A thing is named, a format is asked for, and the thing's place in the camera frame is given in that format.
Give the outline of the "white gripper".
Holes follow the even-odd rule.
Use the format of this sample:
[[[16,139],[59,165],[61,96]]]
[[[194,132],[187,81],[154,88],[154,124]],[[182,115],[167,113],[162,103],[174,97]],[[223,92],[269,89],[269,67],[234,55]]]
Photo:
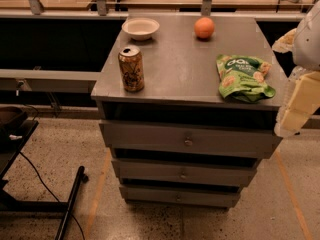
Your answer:
[[[287,138],[298,133],[320,108],[320,1],[317,1],[297,29],[294,28],[272,45],[278,53],[291,52],[296,65],[310,71],[297,81],[288,106],[278,111],[274,132]]]

